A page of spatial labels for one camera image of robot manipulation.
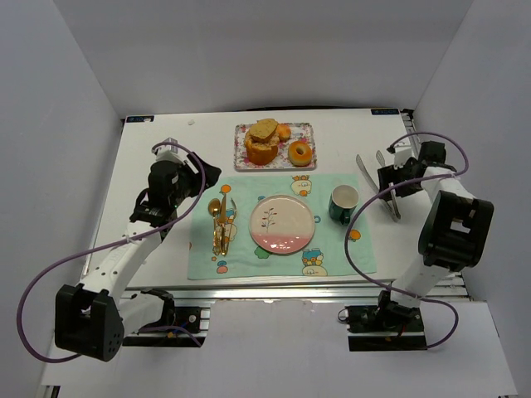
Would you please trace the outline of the metal serving tongs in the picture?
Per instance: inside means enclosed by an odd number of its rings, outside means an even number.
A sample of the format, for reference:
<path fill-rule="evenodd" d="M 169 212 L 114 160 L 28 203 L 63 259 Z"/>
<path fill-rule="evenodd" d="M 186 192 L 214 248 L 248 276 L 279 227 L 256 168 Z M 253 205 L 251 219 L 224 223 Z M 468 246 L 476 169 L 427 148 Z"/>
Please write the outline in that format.
<path fill-rule="evenodd" d="M 378 161 L 379 165 L 382 167 L 386 167 L 386 161 L 385 158 L 380 150 L 376 152 L 376 160 Z M 379 193 L 379 187 L 377 186 L 377 183 L 374 181 L 370 173 L 368 172 L 367 168 L 365 167 L 365 164 L 359 154 L 356 155 L 356 163 L 358 165 L 358 168 L 360 172 L 363 174 L 364 178 L 366 179 L 368 185 L 373 189 L 374 193 Z M 398 209 L 397 200 L 394 191 L 390 192 L 391 199 L 389 201 L 386 201 L 384 199 L 381 199 L 380 202 L 382 203 L 383 207 L 387 210 L 390 217 L 394 222 L 398 222 L 401 220 L 401 214 Z"/>

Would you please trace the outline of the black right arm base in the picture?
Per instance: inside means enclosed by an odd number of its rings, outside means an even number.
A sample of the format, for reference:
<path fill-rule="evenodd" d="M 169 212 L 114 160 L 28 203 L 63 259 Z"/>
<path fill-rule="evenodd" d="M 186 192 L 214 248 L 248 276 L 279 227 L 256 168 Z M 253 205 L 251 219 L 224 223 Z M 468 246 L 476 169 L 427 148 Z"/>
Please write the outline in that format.
<path fill-rule="evenodd" d="M 426 350 L 424 323 L 419 308 L 391 300 L 384 290 L 376 305 L 351 305 L 338 312 L 347 326 L 351 352 L 410 352 Z"/>

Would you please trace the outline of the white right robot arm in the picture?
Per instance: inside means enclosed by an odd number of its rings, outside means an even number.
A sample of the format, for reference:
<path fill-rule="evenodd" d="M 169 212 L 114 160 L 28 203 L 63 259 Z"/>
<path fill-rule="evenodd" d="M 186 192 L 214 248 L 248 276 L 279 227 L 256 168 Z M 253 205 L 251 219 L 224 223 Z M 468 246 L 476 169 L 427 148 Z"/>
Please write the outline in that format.
<path fill-rule="evenodd" d="M 410 314 L 433 287 L 446 276 L 476 266 L 483 254 L 494 205 L 469 193 L 446 163 L 446 146 L 436 141 L 421 144 L 415 157 L 408 146 L 389 148 L 392 166 L 378 169 L 379 191 L 392 197 L 408 197 L 424 191 L 431 209 L 418 241 L 420 259 L 414 261 L 382 294 L 379 306 Z"/>

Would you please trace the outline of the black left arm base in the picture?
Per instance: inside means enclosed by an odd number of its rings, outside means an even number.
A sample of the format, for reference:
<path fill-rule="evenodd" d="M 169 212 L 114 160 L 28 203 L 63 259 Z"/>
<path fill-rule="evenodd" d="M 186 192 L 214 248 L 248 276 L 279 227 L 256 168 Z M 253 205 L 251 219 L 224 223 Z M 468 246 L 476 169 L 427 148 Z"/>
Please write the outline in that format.
<path fill-rule="evenodd" d="M 143 289 L 116 300 L 125 347 L 200 347 L 210 308 L 182 303 L 162 289 Z"/>

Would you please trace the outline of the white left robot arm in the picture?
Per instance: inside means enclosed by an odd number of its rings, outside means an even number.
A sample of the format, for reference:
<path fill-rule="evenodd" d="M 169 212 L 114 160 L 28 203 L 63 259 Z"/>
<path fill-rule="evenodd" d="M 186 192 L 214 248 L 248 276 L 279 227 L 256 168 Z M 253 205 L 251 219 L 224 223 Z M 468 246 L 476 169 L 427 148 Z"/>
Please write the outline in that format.
<path fill-rule="evenodd" d="M 131 333 L 175 324 L 175 304 L 169 292 L 150 288 L 129 300 L 122 295 L 171 231 L 178 207 L 216 185 L 221 173 L 195 153 L 185 160 L 171 152 L 158 154 L 148 186 L 135 201 L 124 243 L 113 247 L 77 285 L 65 284 L 56 294 L 57 347 L 108 362 Z"/>

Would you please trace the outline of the orange glazed donut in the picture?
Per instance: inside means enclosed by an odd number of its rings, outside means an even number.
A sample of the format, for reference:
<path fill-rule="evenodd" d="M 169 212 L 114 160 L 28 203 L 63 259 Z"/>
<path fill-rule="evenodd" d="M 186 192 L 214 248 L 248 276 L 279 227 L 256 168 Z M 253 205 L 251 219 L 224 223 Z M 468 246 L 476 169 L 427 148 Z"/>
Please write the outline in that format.
<path fill-rule="evenodd" d="M 312 161 L 313 151 L 311 147 L 302 141 L 293 142 L 288 148 L 288 159 L 296 167 L 305 167 Z"/>

